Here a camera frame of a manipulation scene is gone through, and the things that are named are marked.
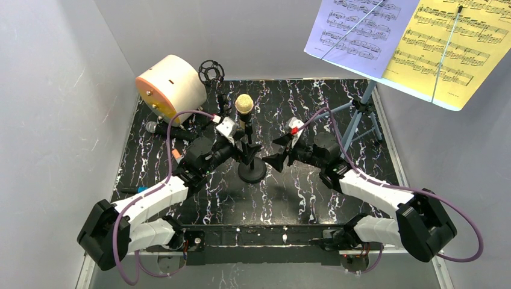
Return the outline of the black tripod microphone stand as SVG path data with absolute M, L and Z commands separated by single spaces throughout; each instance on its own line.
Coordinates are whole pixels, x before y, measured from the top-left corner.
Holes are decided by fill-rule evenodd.
M 225 78 L 225 70 L 222 65 L 215 60 L 205 60 L 199 65 L 198 77 L 205 87 L 215 92 L 218 104 L 217 115 L 221 117 L 229 116 L 231 107 L 227 101 L 227 94 L 222 91 L 222 83 Z

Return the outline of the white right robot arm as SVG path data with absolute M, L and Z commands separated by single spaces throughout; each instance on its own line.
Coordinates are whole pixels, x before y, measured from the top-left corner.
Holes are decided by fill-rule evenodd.
M 307 145 L 295 134 L 273 141 L 280 150 L 263 161 L 281 172 L 299 161 L 320 169 L 320 179 L 330 189 L 358 198 L 383 212 L 387 218 L 359 215 L 345 224 L 341 242 L 355 246 L 378 242 L 404 248 L 422 262 L 429 262 L 456 235 L 457 228 L 439 200 L 418 193 L 388 188 L 379 180 L 355 169 L 341 157 L 334 135 L 322 132 Z

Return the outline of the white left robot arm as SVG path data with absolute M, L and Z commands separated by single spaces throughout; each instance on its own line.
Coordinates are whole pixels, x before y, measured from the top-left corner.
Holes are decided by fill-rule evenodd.
M 182 228 L 169 217 L 150 218 L 199 192 L 206 177 L 229 159 L 249 164 L 262 146 L 244 140 L 231 143 L 198 137 L 184 151 L 170 177 L 129 198 L 103 199 L 91 209 L 77 243 L 103 271 L 116 267 L 126 254 L 152 246 L 181 246 Z

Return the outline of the silver microphone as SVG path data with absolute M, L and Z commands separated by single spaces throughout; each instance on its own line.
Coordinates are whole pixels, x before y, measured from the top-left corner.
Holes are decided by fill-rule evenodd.
M 167 123 L 157 123 L 154 121 L 149 121 L 145 125 L 145 129 L 151 134 L 158 134 L 164 137 L 170 136 L 170 138 L 177 140 L 193 141 L 198 137 L 197 134 L 181 128 L 171 128 L 170 134 L 168 134 L 168 127 Z

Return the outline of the beige microphone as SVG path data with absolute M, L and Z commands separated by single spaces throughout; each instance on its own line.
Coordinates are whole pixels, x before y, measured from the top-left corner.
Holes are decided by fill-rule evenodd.
M 250 95 L 244 93 L 237 97 L 234 103 L 237 115 L 239 117 L 239 125 L 247 136 L 247 143 L 252 150 L 250 156 L 253 156 L 250 164 L 240 163 L 238 166 L 238 174 L 242 181 L 249 184 L 256 184 L 262 181 L 267 174 L 265 162 L 255 156 L 255 151 L 251 146 L 255 146 L 253 142 L 253 128 L 251 121 L 251 113 L 254 108 L 254 101 Z

